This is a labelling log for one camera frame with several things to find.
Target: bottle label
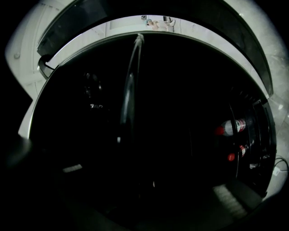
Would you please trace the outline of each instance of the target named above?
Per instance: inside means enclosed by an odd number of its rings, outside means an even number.
[[[244,120],[236,120],[237,132],[242,132],[245,127],[246,123]]]
[[[242,145],[240,145],[239,147],[242,151],[242,157],[243,157],[245,155],[246,149]]]

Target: wire cable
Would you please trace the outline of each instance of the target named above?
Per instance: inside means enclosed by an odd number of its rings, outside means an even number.
[[[280,170],[280,171],[281,171],[281,172],[289,171],[289,166],[288,166],[287,161],[286,161],[284,158],[282,158],[282,157],[276,158],[275,160],[278,160],[278,159],[281,159],[281,160],[278,161],[278,162],[274,165],[274,167],[276,167],[276,165],[279,164],[280,162],[285,162],[285,164],[286,164],[286,166],[287,166],[287,170]]]

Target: bottle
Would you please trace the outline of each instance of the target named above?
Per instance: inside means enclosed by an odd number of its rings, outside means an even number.
[[[246,127],[246,122],[243,119],[235,120],[237,125],[237,132],[242,132]],[[215,130],[215,135],[232,136],[233,128],[230,120],[225,121],[221,126],[217,127]]]
[[[245,153],[246,153],[246,151],[248,150],[248,145],[245,145],[245,146],[243,146],[243,145],[239,145],[239,148],[240,148],[240,150],[239,150],[239,153],[242,153],[242,157],[245,155]],[[234,153],[230,153],[229,155],[228,155],[228,161],[234,161],[235,160],[235,154]]]

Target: red bottle cap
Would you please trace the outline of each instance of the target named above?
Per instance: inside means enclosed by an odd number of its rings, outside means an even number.
[[[228,161],[233,161],[235,159],[235,154],[231,153],[228,155]]]
[[[215,135],[223,135],[224,134],[224,128],[222,126],[219,126],[215,129],[214,132]]]

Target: food item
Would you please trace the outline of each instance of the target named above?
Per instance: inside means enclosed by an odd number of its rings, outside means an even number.
[[[242,132],[246,127],[246,122],[244,119],[235,120],[237,126],[237,132]],[[225,121],[221,126],[217,127],[215,130],[215,135],[232,136],[233,128],[230,120]]]

